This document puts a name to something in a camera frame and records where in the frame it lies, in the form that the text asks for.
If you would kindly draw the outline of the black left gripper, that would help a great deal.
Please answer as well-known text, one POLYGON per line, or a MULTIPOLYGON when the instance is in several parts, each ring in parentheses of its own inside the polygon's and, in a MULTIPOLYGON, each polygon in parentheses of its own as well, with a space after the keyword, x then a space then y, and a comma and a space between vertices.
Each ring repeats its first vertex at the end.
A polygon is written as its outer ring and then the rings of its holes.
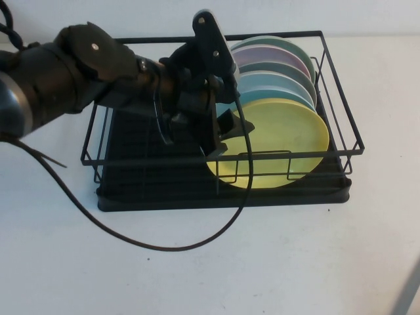
POLYGON ((228 45, 184 44, 159 60, 159 131, 174 133, 183 124, 199 133, 199 146, 206 157, 216 158, 227 150, 221 140, 244 137, 255 129, 232 110, 217 117, 217 103, 237 100, 236 65, 228 45))

